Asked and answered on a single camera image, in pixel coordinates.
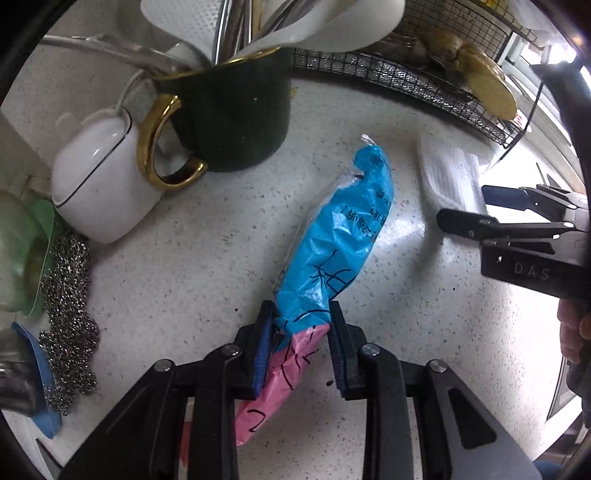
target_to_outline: plastic wrapper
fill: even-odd
[[[292,249],[291,261],[275,289],[275,324],[285,333],[273,353],[257,400],[241,404],[236,443],[242,445],[277,411],[302,379],[330,329],[329,301],[359,274],[382,229],[394,190],[386,155],[369,137],[355,155],[355,167],[316,207]]]

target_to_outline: mug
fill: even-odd
[[[139,170],[152,185],[175,190],[206,170],[243,170],[269,158],[289,127],[290,63],[291,51],[275,48],[203,72],[153,77],[158,97],[139,129]],[[155,145],[169,119],[191,155],[177,172],[161,177]]]

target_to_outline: speckled surface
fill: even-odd
[[[81,0],[58,29],[110,31],[116,26],[107,10],[105,2]],[[130,73],[121,67],[106,78],[103,62],[69,55],[36,52],[2,107],[48,163],[59,147],[51,130],[59,114],[83,116],[113,103]],[[483,278],[478,250],[442,237],[421,198],[420,132],[444,137],[484,165],[495,148],[401,96],[324,80],[296,79],[294,86],[288,137],[272,158],[166,194],[124,239],[93,246],[89,312],[102,329],[93,361],[98,390],[45,441],[60,462],[156,360],[199,360],[254,320],[310,199],[350,162],[362,133],[389,156],[397,193],[362,273],[339,298],[347,320],[403,360],[444,359],[532,458],[576,417],[574,405],[545,420],[561,359],[557,300]],[[505,163],[534,156],[520,145]],[[490,183],[496,181],[526,185],[509,185],[517,178],[503,173]],[[329,357],[325,344],[285,407],[240,448],[243,480],[360,478],[365,405],[347,403],[327,386]],[[34,448],[35,427],[7,418],[25,449]]]

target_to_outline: gold rim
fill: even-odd
[[[152,80],[174,80],[174,79],[179,79],[179,78],[190,77],[193,75],[201,75],[203,73],[212,72],[214,70],[218,70],[218,69],[221,69],[224,67],[229,67],[231,65],[235,65],[237,63],[243,63],[245,61],[256,60],[256,59],[266,57],[267,55],[271,55],[272,53],[275,53],[280,48],[281,47],[275,47],[275,48],[271,48],[270,50],[263,50],[263,51],[258,51],[257,53],[251,53],[250,55],[245,55],[244,57],[238,57],[237,59],[228,60],[224,63],[219,64],[219,65],[215,65],[214,67],[207,69],[207,70],[191,70],[189,72],[180,72],[180,73],[175,73],[173,75],[157,75],[157,76],[153,76]]]
[[[193,183],[207,172],[207,164],[192,155],[182,168],[172,175],[161,177],[154,165],[156,142],[170,116],[183,106],[176,95],[160,94],[139,128],[137,164],[139,171],[155,187],[178,190]]]

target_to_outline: bread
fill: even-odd
[[[501,120],[513,120],[517,103],[504,82],[504,74],[489,57],[470,48],[458,51],[455,66],[462,73],[468,88],[486,110]]]
[[[446,61],[454,61],[458,50],[464,45],[464,41],[455,33],[440,29],[424,34],[423,41],[433,55]]]

